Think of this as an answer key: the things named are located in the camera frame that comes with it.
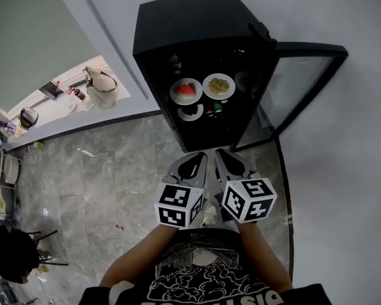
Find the plate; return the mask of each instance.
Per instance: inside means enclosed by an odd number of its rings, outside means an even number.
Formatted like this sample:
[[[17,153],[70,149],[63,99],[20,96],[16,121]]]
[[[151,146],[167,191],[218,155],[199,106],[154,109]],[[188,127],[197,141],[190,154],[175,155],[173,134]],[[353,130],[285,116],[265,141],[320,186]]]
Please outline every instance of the plate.
[[[226,82],[229,83],[229,90],[227,91],[227,93],[224,93],[222,95],[217,95],[215,93],[213,93],[210,89],[209,89],[209,82],[213,79],[213,78],[218,78],[218,79],[224,79],[226,80]],[[236,91],[236,84],[234,83],[233,79],[231,79],[228,75],[226,74],[210,74],[209,76],[207,76],[204,81],[203,81],[203,91],[204,93],[209,96],[210,98],[212,99],[216,99],[216,100],[223,100],[223,99],[228,99],[229,97],[231,97],[231,95],[234,94],[234,92]]]
[[[199,119],[203,114],[203,104],[197,105],[197,113],[195,115],[187,115],[182,109],[178,109],[178,116],[184,121],[195,121]]]
[[[182,86],[184,84],[193,84],[196,92],[196,96],[182,96],[175,93],[175,88]],[[170,97],[171,99],[177,103],[178,105],[191,105],[196,103],[203,94],[202,85],[199,81],[192,78],[183,78],[176,81],[170,89]]]

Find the person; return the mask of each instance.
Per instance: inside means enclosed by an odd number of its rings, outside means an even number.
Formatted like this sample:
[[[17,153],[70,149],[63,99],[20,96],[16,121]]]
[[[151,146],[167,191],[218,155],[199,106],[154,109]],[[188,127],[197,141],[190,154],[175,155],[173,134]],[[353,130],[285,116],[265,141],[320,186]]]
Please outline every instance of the person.
[[[15,283],[27,283],[27,277],[39,266],[39,252],[33,239],[0,220],[0,275]]]
[[[201,229],[159,225],[117,259],[86,304],[329,304],[321,285],[293,289],[284,266],[255,223],[239,232],[207,207]]]

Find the white sneaker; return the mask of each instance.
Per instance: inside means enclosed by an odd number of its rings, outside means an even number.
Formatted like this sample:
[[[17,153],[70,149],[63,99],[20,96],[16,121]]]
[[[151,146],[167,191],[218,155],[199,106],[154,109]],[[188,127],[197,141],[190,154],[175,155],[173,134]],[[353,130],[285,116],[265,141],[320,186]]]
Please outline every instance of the white sneaker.
[[[204,212],[204,219],[201,227],[215,225],[217,221],[217,207],[214,204],[207,206]]]

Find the watermelon slice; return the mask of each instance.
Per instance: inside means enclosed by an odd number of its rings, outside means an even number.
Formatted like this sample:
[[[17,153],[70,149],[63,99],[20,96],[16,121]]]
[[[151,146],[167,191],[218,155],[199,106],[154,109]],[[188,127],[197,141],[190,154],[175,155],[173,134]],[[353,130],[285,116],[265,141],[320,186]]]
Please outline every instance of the watermelon slice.
[[[181,96],[193,97],[196,96],[195,88],[192,84],[184,84],[175,88],[175,93]]]

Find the black t-shirt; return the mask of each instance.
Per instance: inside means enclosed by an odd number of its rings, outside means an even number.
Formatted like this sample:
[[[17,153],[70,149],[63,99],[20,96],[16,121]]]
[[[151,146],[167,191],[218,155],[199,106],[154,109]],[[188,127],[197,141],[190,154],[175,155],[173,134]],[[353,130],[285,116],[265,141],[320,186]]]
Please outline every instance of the black t-shirt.
[[[87,288],[80,305],[108,304],[110,288]],[[224,229],[179,231],[158,263],[135,286],[120,293],[117,305],[276,305],[330,304],[321,285],[279,295],[252,271],[238,233]]]

